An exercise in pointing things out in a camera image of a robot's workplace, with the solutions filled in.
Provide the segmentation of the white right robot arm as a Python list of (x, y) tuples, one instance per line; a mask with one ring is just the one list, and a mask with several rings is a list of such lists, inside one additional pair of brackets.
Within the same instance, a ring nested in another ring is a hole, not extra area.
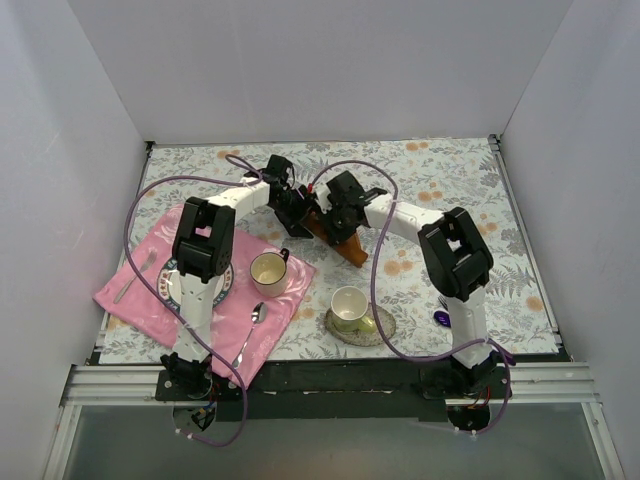
[(452, 334), (449, 352), (418, 359), (427, 367), (424, 394), (471, 398), (484, 392), (500, 362), (484, 306), (494, 260), (469, 213), (461, 207), (439, 212), (400, 202), (396, 191), (365, 190), (349, 172), (326, 184), (314, 180), (308, 191), (308, 226), (353, 265), (367, 258), (357, 236), (361, 226), (420, 247), (431, 284), (444, 298)]

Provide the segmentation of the orange-brown cloth napkin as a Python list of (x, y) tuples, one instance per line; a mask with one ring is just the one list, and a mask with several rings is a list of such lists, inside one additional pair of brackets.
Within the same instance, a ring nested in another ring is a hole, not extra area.
[(305, 220), (304, 226), (317, 238), (329, 245), (340, 256), (356, 268), (362, 268), (369, 255), (362, 249), (358, 233), (354, 233), (340, 244), (331, 244), (324, 227), (319, 222), (315, 213), (311, 213)]

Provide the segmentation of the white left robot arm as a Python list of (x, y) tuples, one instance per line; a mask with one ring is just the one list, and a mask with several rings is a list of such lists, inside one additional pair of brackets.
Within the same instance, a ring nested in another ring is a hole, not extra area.
[(231, 265), (235, 226), (259, 207), (270, 207), (293, 238), (310, 238), (303, 225), (309, 213), (307, 190), (295, 185), (288, 159), (273, 155), (267, 166), (249, 169), (212, 200), (186, 200), (172, 246), (181, 288), (179, 322), (172, 353), (161, 363), (173, 384), (193, 400), (205, 398), (213, 386), (211, 332), (215, 288)]

